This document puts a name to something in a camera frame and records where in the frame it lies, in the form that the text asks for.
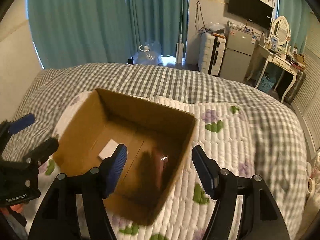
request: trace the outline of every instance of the open cardboard box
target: open cardboard box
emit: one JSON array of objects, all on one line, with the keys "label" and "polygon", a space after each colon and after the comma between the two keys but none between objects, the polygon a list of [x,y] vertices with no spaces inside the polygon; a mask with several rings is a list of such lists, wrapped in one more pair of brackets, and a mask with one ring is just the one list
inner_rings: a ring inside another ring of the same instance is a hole
[{"label": "open cardboard box", "polygon": [[[184,159],[195,127],[194,115],[110,90],[95,89],[59,140],[53,158],[68,176],[98,167],[99,153],[112,139],[128,149],[127,161],[107,210],[140,225],[151,225],[164,205]],[[156,187],[152,151],[168,156],[162,185]]]}]

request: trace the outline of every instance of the television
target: television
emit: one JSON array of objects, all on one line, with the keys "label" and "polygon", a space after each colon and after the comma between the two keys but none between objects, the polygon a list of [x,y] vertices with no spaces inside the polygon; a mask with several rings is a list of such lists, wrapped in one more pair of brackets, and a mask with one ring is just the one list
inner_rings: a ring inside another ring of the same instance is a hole
[{"label": "television", "polygon": [[260,0],[229,0],[228,12],[266,29],[270,28],[273,8]]}]

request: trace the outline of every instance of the gray and white checkered bedding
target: gray and white checkered bedding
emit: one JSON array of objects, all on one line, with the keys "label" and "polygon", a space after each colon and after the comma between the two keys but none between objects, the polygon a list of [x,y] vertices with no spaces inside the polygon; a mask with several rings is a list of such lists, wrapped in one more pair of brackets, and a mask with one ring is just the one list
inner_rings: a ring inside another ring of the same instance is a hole
[{"label": "gray and white checkered bedding", "polygon": [[159,66],[91,63],[42,71],[26,93],[14,120],[33,113],[36,122],[13,135],[2,157],[20,161],[52,135],[74,96],[105,88],[138,97],[163,96],[184,103],[230,102],[246,112],[255,145],[255,172],[268,184],[291,239],[304,207],[306,147],[296,115],[269,95],[247,85]]}]

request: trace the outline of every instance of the white quilted pad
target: white quilted pad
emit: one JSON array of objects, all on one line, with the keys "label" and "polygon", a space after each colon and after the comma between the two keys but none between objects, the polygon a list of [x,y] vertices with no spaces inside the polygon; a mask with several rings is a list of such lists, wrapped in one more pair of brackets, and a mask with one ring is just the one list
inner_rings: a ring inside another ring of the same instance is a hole
[{"label": "white quilted pad", "polygon": [[[61,116],[54,136],[60,137],[69,121],[88,97],[89,92],[74,98]],[[232,103],[185,104],[172,99],[148,98],[156,103],[171,106],[193,113],[198,122],[191,147],[200,145],[207,156],[217,161],[221,168],[227,168],[236,176],[252,177],[254,174],[254,147],[252,145],[249,123],[244,111]],[[117,239],[138,240],[201,240],[211,218],[215,201],[203,191],[201,182],[190,157],[187,158],[181,176],[169,195],[158,218],[152,226],[140,226],[108,212],[108,217]],[[52,171],[39,175],[41,197],[33,200],[33,207],[39,207],[50,184],[60,172],[55,165]],[[79,223],[83,236],[88,236],[81,199],[78,198]],[[236,239],[241,216],[242,197],[238,197],[229,239]],[[33,217],[29,216],[29,231]]]}]

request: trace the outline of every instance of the curtain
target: curtain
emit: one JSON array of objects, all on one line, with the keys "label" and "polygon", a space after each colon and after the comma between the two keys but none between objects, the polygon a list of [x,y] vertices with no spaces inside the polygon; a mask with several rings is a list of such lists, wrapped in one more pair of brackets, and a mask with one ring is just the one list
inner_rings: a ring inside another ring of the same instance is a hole
[{"label": "curtain", "polygon": [[176,55],[182,19],[182,42],[186,44],[188,26],[188,0],[126,0],[130,12],[132,46],[159,41],[162,55]]},{"label": "curtain", "polygon": [[125,0],[28,0],[28,17],[44,68],[125,63],[130,57]]},{"label": "curtain", "polygon": [[309,29],[310,7],[305,0],[279,0],[279,16],[287,18],[291,29],[291,41],[293,48],[298,46],[299,53],[303,52],[307,32]]}]

